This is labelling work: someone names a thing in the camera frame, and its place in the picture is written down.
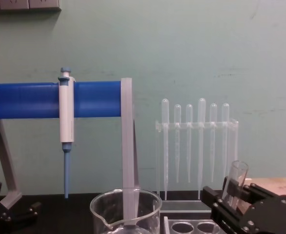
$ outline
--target glass beaker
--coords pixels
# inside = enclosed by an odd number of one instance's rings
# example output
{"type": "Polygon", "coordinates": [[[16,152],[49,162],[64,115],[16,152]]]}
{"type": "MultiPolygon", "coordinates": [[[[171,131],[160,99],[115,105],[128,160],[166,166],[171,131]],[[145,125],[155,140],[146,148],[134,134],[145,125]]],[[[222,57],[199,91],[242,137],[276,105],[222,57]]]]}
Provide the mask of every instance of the glass beaker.
{"type": "Polygon", "coordinates": [[[91,204],[94,234],[159,234],[160,197],[142,189],[116,189],[91,204]]]}
{"type": "Polygon", "coordinates": [[[244,186],[248,165],[243,161],[233,161],[227,176],[222,199],[236,210],[244,186]]]}

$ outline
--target wall outlet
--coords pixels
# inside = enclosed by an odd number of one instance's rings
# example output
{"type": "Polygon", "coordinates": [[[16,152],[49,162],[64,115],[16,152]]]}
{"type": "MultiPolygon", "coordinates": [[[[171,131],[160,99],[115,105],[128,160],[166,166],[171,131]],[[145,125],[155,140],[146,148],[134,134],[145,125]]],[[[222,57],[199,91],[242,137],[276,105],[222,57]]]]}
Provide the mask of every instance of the wall outlet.
{"type": "Polygon", "coordinates": [[[58,0],[29,0],[29,8],[59,8],[58,0]]]}
{"type": "Polygon", "coordinates": [[[29,9],[28,0],[0,0],[0,10],[29,9]]]}

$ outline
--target gray stand leg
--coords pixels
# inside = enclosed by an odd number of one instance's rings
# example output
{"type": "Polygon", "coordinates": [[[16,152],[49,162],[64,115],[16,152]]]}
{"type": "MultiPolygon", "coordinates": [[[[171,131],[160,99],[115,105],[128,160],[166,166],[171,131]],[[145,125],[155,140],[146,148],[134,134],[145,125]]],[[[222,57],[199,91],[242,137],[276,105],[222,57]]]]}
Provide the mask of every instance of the gray stand leg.
{"type": "Polygon", "coordinates": [[[8,194],[0,203],[7,209],[10,209],[21,198],[21,192],[17,185],[2,120],[0,120],[0,161],[8,189],[8,194]]]}

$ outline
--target plastic dropper pipette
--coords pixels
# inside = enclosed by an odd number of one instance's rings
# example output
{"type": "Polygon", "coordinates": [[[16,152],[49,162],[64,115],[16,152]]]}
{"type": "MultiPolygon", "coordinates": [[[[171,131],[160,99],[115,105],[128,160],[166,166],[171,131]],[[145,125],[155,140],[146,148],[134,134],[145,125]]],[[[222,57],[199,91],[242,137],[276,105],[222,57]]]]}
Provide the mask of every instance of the plastic dropper pipette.
{"type": "Polygon", "coordinates": [[[229,121],[229,105],[224,103],[222,106],[223,121],[223,143],[222,143],[222,160],[223,160],[223,177],[225,178],[227,170],[227,141],[228,141],[228,121],[229,121]]]}
{"type": "Polygon", "coordinates": [[[179,167],[180,167],[180,124],[181,124],[181,106],[174,106],[174,124],[175,124],[175,168],[176,183],[178,183],[179,167]]]}
{"type": "Polygon", "coordinates": [[[203,129],[206,122],[206,100],[204,98],[198,101],[198,123],[199,125],[199,145],[198,145],[198,199],[200,200],[200,191],[202,184],[203,171],[203,129]]]}
{"type": "Polygon", "coordinates": [[[192,129],[192,105],[188,104],[186,106],[186,123],[187,123],[187,173],[188,173],[188,183],[191,182],[191,129],[192,129]]]}
{"type": "Polygon", "coordinates": [[[163,124],[163,163],[164,163],[164,192],[167,200],[169,183],[169,100],[163,99],[161,103],[162,124],[163,124]]]}
{"type": "Polygon", "coordinates": [[[217,105],[212,103],[210,105],[210,165],[211,165],[211,182],[214,177],[214,159],[215,159],[215,122],[217,121],[217,105]]]}

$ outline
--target screw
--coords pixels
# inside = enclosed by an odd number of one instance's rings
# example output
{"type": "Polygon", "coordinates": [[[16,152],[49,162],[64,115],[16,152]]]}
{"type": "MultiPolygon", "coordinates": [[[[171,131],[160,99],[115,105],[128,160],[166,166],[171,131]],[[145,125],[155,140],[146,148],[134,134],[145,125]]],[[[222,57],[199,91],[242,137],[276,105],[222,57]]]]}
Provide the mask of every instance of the screw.
{"type": "Polygon", "coordinates": [[[254,223],[253,223],[251,220],[248,221],[248,224],[249,224],[250,226],[253,226],[253,225],[254,225],[254,223]]]}

